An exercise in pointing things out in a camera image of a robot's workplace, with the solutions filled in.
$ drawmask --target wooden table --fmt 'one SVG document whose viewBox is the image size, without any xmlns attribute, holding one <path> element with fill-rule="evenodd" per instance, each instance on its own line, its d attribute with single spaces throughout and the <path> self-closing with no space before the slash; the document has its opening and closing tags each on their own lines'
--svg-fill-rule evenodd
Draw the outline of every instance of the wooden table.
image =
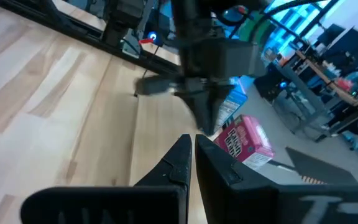
<svg viewBox="0 0 358 224">
<path fill-rule="evenodd" d="M 349 103 L 352 106 L 358 105 L 358 99 L 354 98 L 351 94 L 344 91 L 342 88 L 339 88 L 335 83 L 333 83 L 333 81 L 324 74 L 323 68 L 321 68 L 321 66 L 307 59 L 307 57 L 300 50 L 295 50 L 295 53 L 297 54 L 297 56 L 299 56 L 299 58 L 304 60 L 306 64 L 308 64 L 310 68 L 314 70 L 314 72 L 316 72 L 316 74 L 325 82 L 325 84 L 327 84 L 327 86 L 329 86 L 333 91 L 335 91 L 335 93 L 338 95 L 338 97 L 340 97 L 340 99 L 342 99 L 346 103 Z"/>
<path fill-rule="evenodd" d="M 178 98 L 133 97 L 143 72 L 0 8 L 0 223 L 20 223 L 21 203 L 40 189 L 134 184 L 181 134 L 197 133 Z M 190 223 L 206 223 L 195 175 L 191 185 Z"/>
</svg>

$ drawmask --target pink cereal box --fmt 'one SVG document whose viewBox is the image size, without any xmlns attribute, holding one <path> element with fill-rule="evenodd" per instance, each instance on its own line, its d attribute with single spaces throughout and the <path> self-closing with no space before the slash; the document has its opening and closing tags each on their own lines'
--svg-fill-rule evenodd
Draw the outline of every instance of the pink cereal box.
<svg viewBox="0 0 358 224">
<path fill-rule="evenodd" d="M 274 151 L 256 118 L 240 115 L 214 142 L 251 169 L 273 159 Z"/>
</svg>

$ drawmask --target white wall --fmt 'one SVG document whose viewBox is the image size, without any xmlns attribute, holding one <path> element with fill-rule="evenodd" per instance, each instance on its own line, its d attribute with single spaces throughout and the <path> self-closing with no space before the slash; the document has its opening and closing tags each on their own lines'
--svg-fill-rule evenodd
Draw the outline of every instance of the white wall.
<svg viewBox="0 0 358 224">
<path fill-rule="evenodd" d="M 323 26 L 329 27 L 335 23 L 346 29 L 355 27 L 358 30 L 358 0 L 340 0 L 339 6 L 333 12 L 328 12 L 323 21 Z M 310 41 L 314 41 L 323 33 L 321 28 L 317 28 L 310 35 Z"/>
</svg>

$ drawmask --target blue light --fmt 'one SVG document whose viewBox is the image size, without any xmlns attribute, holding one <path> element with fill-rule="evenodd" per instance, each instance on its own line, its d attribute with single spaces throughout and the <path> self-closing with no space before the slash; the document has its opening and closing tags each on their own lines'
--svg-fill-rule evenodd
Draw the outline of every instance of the blue light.
<svg viewBox="0 0 358 224">
<path fill-rule="evenodd" d="M 154 42 L 157 41 L 157 33 L 152 31 L 152 32 L 149 32 L 149 34 L 147 34 L 147 38 L 151 38 L 154 40 Z"/>
<path fill-rule="evenodd" d="M 285 87 L 287 87 L 287 83 L 286 82 L 281 82 L 280 83 L 280 88 L 284 89 Z"/>
</svg>

